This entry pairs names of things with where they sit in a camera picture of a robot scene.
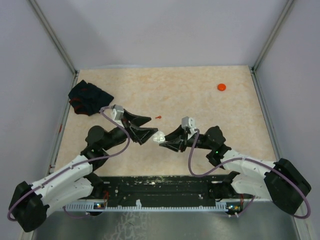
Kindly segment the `white earbud charging case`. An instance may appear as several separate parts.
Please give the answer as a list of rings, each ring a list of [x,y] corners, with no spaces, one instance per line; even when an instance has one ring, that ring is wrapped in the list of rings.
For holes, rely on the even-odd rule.
[[[165,136],[166,135],[162,131],[158,131],[152,136],[152,140],[155,143],[162,144],[166,141]]]

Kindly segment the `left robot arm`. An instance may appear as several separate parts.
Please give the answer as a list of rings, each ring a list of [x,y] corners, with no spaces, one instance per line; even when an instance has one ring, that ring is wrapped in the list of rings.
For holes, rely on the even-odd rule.
[[[28,233],[40,227],[55,211],[82,198],[101,197],[103,181],[94,172],[109,158],[122,154],[130,142],[143,145],[157,128],[144,127],[151,118],[131,114],[114,105],[108,117],[115,128],[107,131],[91,127],[85,139],[87,146],[71,162],[54,173],[28,184],[18,184],[8,207],[7,219],[18,222]]]

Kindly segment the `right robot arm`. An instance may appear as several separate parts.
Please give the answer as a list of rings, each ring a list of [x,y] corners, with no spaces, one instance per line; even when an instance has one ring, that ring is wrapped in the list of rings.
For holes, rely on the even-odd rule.
[[[190,148],[187,165],[194,177],[202,178],[218,169],[229,171],[223,185],[223,192],[229,198],[238,194],[259,197],[292,216],[305,204],[306,214],[301,218],[307,219],[311,214],[307,200],[311,185],[289,160],[266,161],[241,154],[225,144],[226,139],[218,126],[209,128],[204,134],[197,128],[179,126],[168,135],[157,132],[152,140],[175,152]],[[202,174],[194,173],[192,157],[195,149],[209,150],[206,158],[212,169]]]

